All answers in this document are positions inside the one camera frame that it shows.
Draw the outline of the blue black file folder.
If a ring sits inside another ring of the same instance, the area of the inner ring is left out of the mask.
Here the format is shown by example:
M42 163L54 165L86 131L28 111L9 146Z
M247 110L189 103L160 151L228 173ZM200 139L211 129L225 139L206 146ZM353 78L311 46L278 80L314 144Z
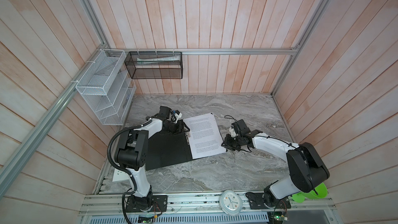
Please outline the blue black file folder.
M149 139L146 171L193 161L188 133L173 135L162 130Z

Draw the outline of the white printed paper stack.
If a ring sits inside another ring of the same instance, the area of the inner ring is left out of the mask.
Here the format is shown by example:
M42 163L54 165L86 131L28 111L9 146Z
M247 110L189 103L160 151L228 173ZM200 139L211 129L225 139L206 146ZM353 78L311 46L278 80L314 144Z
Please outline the white printed paper stack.
M212 113L186 118L183 122L190 129L187 138L193 160L226 152L221 146L223 139Z

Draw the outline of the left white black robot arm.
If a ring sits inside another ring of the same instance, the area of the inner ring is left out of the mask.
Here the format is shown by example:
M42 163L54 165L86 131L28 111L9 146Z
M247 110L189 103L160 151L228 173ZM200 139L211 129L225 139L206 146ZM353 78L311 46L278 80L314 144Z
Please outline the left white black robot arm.
M192 160L188 144L190 129L178 110L161 106L157 114L143 124L127 127L111 139L107 157L117 170L126 173L132 192L128 203L140 209L152 206L152 187L146 170L153 170Z

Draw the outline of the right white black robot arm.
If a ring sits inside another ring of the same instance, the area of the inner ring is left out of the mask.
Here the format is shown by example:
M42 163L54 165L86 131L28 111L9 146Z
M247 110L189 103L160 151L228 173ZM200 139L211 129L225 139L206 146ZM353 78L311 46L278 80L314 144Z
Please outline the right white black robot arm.
M268 208L299 192L309 193L330 177L330 172L315 147L310 143L288 143L257 130L248 134L227 134L222 146L232 151L258 149L283 159L289 176L264 189L263 202Z

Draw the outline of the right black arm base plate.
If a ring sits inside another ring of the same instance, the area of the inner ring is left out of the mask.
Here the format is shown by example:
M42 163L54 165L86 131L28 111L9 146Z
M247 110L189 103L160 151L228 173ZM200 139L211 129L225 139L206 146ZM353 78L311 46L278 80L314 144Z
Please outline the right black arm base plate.
M253 193L253 192L247 192L245 193L246 198L248 199L250 209L274 209L275 207L268 207L264 203L263 199L264 193ZM278 209L290 209L291 208L291 203L288 199L288 197L285 197L281 200L277 200L278 204L276 207Z

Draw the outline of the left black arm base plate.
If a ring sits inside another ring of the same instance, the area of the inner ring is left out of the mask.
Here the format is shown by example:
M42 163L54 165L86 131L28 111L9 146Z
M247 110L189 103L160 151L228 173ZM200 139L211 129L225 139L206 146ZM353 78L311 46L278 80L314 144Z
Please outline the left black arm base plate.
M167 195L155 195L139 198L136 196L128 196L125 205L127 213L140 212L165 212L167 209Z

